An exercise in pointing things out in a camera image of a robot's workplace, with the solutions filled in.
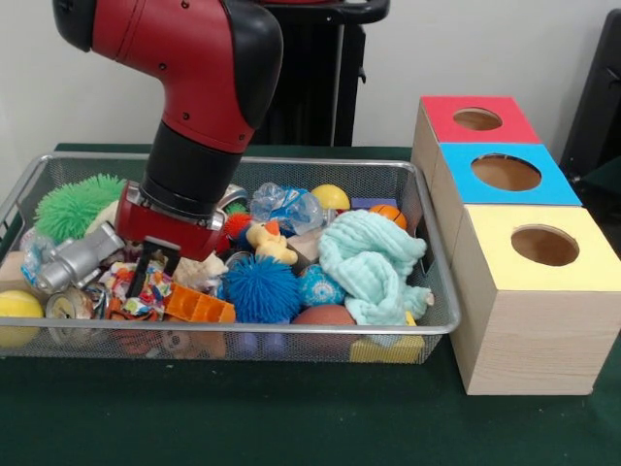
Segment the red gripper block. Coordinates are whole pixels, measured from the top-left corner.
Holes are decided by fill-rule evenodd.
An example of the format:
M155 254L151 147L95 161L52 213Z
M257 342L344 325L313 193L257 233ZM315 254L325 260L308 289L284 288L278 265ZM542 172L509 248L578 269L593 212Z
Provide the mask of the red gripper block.
M162 250L166 257L164 273L173 276L180 257L202 262L215 251L226 216L216 210L207 219L176 216L154 209L146 202L137 186L122 189L115 214L114 229L126 241L143 243L126 297L138 297L147 277L151 260L150 242L170 250Z

